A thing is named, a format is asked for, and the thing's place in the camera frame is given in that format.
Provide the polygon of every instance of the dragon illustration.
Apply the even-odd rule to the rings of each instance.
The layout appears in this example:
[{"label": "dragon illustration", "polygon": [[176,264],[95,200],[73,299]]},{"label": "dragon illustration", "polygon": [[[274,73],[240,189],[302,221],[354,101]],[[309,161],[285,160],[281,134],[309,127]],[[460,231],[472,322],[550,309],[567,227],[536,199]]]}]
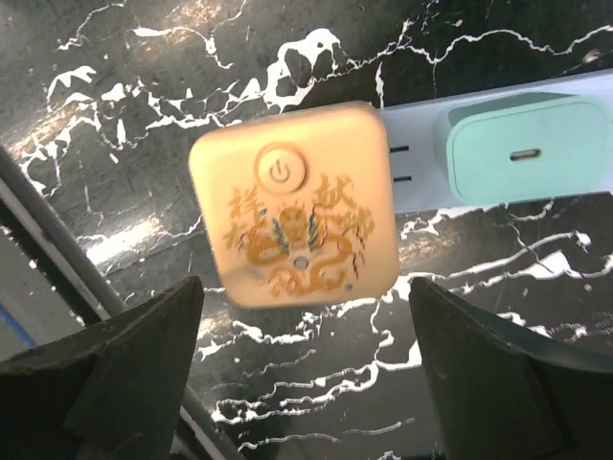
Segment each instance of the dragon illustration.
[{"label": "dragon illustration", "polygon": [[347,195],[351,184],[347,177],[337,177],[332,186],[323,175],[312,204],[285,205],[276,216],[259,202],[257,187],[236,190],[230,202],[232,230],[225,237],[228,248],[244,254],[250,271],[275,297],[351,290],[364,263],[366,239],[375,228],[371,212]]}]

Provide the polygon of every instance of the white power strip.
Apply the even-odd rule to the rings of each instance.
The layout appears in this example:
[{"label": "white power strip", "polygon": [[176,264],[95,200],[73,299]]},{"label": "white power strip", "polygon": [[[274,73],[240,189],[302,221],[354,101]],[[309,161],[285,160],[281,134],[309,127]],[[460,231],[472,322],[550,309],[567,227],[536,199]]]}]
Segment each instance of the white power strip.
[{"label": "white power strip", "polygon": [[[613,70],[383,109],[381,114],[387,128],[395,179],[396,212],[400,214],[465,206],[451,193],[447,179],[435,160],[433,127],[438,114],[457,106],[527,91],[596,96],[613,106]],[[613,191],[613,164],[605,180],[592,192],[605,191]]]}]

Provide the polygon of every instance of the black plastic part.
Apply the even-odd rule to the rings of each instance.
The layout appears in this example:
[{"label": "black plastic part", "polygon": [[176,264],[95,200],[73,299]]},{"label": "black plastic part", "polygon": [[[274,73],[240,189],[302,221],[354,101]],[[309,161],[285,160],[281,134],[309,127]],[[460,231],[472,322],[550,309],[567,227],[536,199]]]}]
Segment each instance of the black plastic part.
[{"label": "black plastic part", "polygon": [[[29,252],[33,259],[39,260],[41,268],[53,280],[58,291],[61,290],[61,295],[71,309],[83,318],[85,324],[88,326],[96,324],[108,314],[113,316],[125,311],[125,305],[116,292],[80,250],[61,220],[28,183],[12,162],[11,156],[2,147],[0,147],[0,183],[8,190],[6,195],[9,196],[2,194],[1,201],[5,204],[7,217],[12,216],[14,219],[11,224],[14,236],[23,243],[24,251]],[[69,267],[75,276],[71,277],[70,273],[62,269],[66,267]],[[102,308],[95,310],[98,304]],[[225,433],[211,429],[213,423],[209,414],[189,386],[186,387],[182,407],[190,420],[181,415],[179,424],[183,424],[187,430],[192,430],[190,423],[200,425],[204,437],[198,441],[207,444],[204,446],[207,451],[214,452],[211,453],[214,460],[244,458]]]},{"label": "black plastic part", "polygon": [[411,310],[449,460],[606,458],[613,359],[416,279]]},{"label": "black plastic part", "polygon": [[3,457],[168,459],[203,296],[192,277],[0,363]]}]

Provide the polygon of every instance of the black marble surface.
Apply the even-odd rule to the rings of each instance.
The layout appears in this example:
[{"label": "black marble surface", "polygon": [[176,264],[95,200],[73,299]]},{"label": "black marble surface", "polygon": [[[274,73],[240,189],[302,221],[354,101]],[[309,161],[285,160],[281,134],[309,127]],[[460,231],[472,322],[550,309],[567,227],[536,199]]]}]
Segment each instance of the black marble surface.
[{"label": "black marble surface", "polygon": [[267,113],[613,67],[608,0],[0,0],[0,37],[0,141],[129,305],[202,278],[190,382],[247,458],[436,458],[418,275],[610,352],[610,194],[397,216],[388,295],[249,311],[219,284],[187,170],[200,135]]}]

